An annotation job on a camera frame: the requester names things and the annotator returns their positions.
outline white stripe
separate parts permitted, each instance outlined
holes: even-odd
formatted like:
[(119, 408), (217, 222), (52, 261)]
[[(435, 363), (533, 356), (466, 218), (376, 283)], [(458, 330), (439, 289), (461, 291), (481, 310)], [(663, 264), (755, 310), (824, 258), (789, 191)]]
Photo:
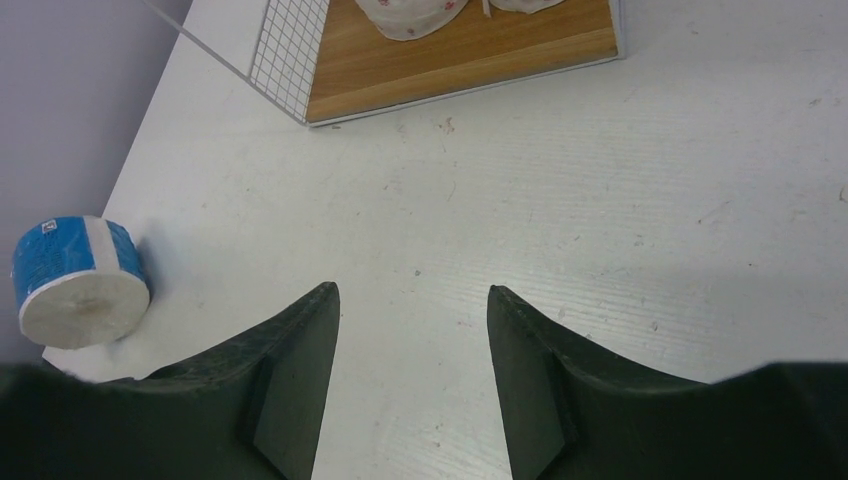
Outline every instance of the white stripe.
[(94, 268), (107, 272), (119, 271), (118, 251), (112, 240), (112, 232), (106, 220), (86, 215), (85, 231), (88, 233), (88, 243), (91, 245), (91, 255), (94, 257)]

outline wooden tray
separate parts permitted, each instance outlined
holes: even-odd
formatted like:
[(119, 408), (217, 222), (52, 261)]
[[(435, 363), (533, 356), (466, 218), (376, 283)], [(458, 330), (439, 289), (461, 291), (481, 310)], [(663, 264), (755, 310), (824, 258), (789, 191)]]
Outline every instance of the wooden tray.
[(306, 119), (310, 123), (618, 55), (608, 0), (566, 0), (533, 15), (473, 0), (419, 40), (383, 37), (354, 0), (331, 0)]

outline scratched white surface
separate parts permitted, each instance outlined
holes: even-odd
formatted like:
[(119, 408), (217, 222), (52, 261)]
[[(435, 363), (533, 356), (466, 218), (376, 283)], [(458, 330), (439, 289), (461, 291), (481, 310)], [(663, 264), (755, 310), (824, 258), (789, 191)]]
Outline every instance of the scratched white surface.
[(105, 214), (153, 305), (46, 358), (142, 377), (335, 280), (318, 479), (508, 478), (493, 283), (688, 378), (848, 359), (848, 3), (626, 7), (627, 60), (312, 131), (180, 39)]

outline white wire mesh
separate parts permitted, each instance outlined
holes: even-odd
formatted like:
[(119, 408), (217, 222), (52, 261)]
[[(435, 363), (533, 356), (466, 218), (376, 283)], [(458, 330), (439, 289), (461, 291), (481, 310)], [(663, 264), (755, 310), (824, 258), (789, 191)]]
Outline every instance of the white wire mesh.
[(248, 81), (295, 119), (306, 108), (330, 0), (269, 0)]

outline white bag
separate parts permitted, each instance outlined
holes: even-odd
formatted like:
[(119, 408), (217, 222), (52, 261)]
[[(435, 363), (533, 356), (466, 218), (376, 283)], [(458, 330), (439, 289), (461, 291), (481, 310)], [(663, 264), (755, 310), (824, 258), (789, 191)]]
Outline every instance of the white bag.
[(359, 8), (392, 40), (415, 40), (442, 28), (468, 0), (356, 0)]
[(492, 5), (509, 12), (536, 13), (564, 0), (489, 0)]

